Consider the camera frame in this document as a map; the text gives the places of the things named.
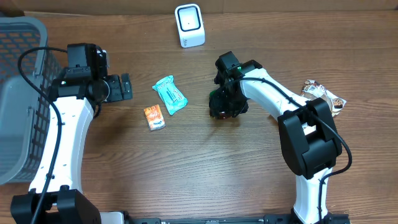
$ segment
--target wooden table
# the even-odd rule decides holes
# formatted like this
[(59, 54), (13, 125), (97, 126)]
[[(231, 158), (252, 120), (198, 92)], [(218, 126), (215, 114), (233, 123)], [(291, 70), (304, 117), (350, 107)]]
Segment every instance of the wooden table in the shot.
[[(352, 223), (398, 222), (398, 13), (208, 14), (206, 44), (182, 49), (174, 15), (46, 17), (49, 46), (88, 42), (110, 54), (110, 73), (130, 73), (133, 100), (103, 106), (88, 130), (85, 195), (100, 211), (134, 217), (203, 218), (289, 213), (295, 176), (280, 151), (277, 123), (250, 101), (235, 119), (208, 115), (215, 61), (232, 50), (257, 60), (299, 93), (315, 79), (348, 101), (335, 118), (353, 166), (332, 177), (327, 205)], [(66, 65), (66, 56), (57, 54)], [(188, 105), (169, 116), (156, 81), (174, 75)], [(159, 104), (167, 127), (150, 132), (143, 109)], [(347, 162), (344, 152), (336, 169)], [(0, 223), (13, 195), (0, 187)]]

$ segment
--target snack wrapper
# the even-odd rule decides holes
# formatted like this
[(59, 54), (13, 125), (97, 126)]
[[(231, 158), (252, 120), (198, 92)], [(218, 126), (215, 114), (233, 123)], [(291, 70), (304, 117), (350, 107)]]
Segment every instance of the snack wrapper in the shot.
[(145, 108), (144, 113), (147, 117), (148, 126), (151, 131), (162, 129), (166, 126), (159, 105)]
[(156, 90), (160, 99), (166, 104), (167, 111), (173, 115), (187, 105), (188, 100), (174, 85), (174, 77), (169, 75), (159, 80), (152, 88)]
[(333, 117), (340, 113), (347, 102), (346, 100), (332, 94), (315, 80), (307, 80), (304, 82), (303, 88), (301, 89), (301, 96), (304, 96), (309, 100), (314, 100), (319, 97), (322, 98), (328, 103)]

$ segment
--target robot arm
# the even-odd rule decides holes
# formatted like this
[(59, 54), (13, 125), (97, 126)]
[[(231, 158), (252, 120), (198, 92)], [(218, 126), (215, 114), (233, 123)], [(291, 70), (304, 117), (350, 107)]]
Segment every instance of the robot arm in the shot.
[[(291, 99), (317, 114), (335, 128), (327, 103), (322, 99), (308, 101), (286, 89), (272, 79), (267, 71), (255, 61), (239, 63), (232, 52), (220, 56), (216, 62), (218, 74), (215, 83), (223, 91), (210, 96), (210, 114), (218, 119), (236, 117), (248, 110), (247, 99), (252, 99), (268, 111), (279, 123), (282, 154), (289, 168), (296, 174), (297, 197), (294, 217), (298, 223), (319, 221), (318, 197), (320, 179), (330, 174), (336, 157), (341, 154), (341, 145), (333, 136), (314, 123), (306, 114), (272, 86), (259, 82), (267, 80), (279, 87)], [(322, 218), (326, 209), (327, 181), (322, 191)]]
[[(85, 138), (88, 126), (95, 118), (95, 108), (98, 106), (99, 114), (102, 103), (131, 99), (131, 84), (128, 74), (121, 75), (123, 84), (118, 75), (108, 75), (106, 52), (97, 45), (71, 44), (67, 52), (69, 66), (53, 80), (47, 93), (62, 121), (52, 179), (45, 189), (60, 122), (50, 107), (49, 132), (35, 179), (27, 195), (12, 199), (11, 215), (16, 223), (30, 223), (31, 220), (36, 223), (101, 223), (98, 209), (82, 194), (81, 163)], [(55, 203), (58, 211), (47, 213), (46, 210)], [(38, 211), (37, 219), (32, 218), (34, 211)], [(120, 215), (107, 213), (104, 219), (115, 219)]]
[[(93, 108), (90, 102), (84, 98), (76, 99), (75, 96), (59, 98), (54, 102), (61, 113), (62, 135), (57, 160), (53, 171), (54, 179), (50, 181), (47, 192), (58, 192), (61, 186), (69, 189), (77, 189), (83, 193), (81, 188), (81, 162), (88, 126), (93, 120)], [(50, 107), (50, 127), (45, 142), (42, 160), (35, 179), (30, 183), (29, 191), (35, 189), (36, 193), (42, 193), (45, 176), (54, 152), (57, 137), (57, 117)]]

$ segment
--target gray plastic basket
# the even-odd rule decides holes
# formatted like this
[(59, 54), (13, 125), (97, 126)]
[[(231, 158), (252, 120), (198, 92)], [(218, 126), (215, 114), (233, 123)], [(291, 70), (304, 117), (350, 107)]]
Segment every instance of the gray plastic basket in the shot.
[[(47, 46), (47, 30), (39, 20), (0, 18), (0, 185), (30, 182), (42, 158), (49, 130), (49, 104), (17, 69), (21, 53), (39, 46)], [(61, 71), (57, 59), (45, 50), (26, 55), (22, 67), (43, 91)]]

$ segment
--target orange snack package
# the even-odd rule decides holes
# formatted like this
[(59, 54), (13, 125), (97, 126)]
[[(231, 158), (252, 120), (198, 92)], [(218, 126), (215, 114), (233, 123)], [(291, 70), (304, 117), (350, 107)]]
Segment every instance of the orange snack package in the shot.
[(166, 126), (159, 105), (145, 108), (144, 113), (147, 117), (148, 126), (151, 131), (162, 129)]

